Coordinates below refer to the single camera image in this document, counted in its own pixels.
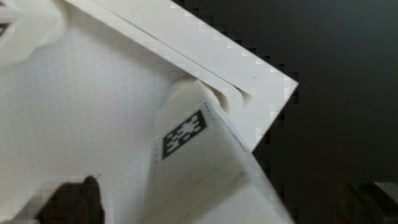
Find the black and white code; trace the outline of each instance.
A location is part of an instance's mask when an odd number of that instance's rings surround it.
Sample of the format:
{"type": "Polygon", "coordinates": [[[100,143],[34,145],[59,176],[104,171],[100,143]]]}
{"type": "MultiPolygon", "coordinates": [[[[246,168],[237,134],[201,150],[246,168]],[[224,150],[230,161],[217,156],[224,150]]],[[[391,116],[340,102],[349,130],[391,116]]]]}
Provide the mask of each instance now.
{"type": "Polygon", "coordinates": [[[164,137],[164,159],[178,151],[180,147],[192,140],[207,127],[203,111],[200,110],[164,137]]]}

